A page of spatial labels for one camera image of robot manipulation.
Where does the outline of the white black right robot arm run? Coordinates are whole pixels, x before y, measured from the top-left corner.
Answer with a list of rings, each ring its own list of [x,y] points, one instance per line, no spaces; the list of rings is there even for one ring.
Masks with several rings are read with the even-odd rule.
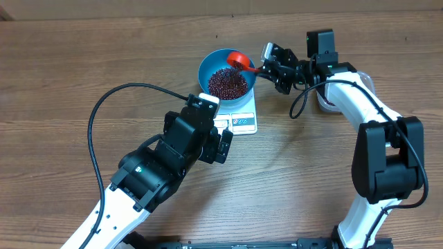
[[[299,60],[290,49],[266,44],[257,75],[272,81],[283,94],[304,85],[299,100],[317,91],[356,129],[352,159],[356,197],[334,228],[329,248],[389,248],[389,240],[375,236],[390,212],[418,208],[428,197],[423,124],[387,107],[364,84],[362,72],[339,61],[333,30],[309,31],[306,41],[306,60]]]

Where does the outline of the orange scoop with blue handle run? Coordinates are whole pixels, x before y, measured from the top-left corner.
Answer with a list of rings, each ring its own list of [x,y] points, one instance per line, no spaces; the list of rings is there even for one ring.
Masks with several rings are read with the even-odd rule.
[[[253,73],[259,73],[260,70],[250,66],[250,59],[239,51],[233,51],[229,53],[227,57],[227,63],[233,68],[241,71],[248,71]]]

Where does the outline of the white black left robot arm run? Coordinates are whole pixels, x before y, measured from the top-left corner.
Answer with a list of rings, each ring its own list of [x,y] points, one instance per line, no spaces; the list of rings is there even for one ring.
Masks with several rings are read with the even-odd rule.
[[[124,156],[104,196],[64,248],[116,248],[179,188],[197,160],[224,163],[233,135],[214,125],[217,105],[198,102],[165,115],[162,134]]]

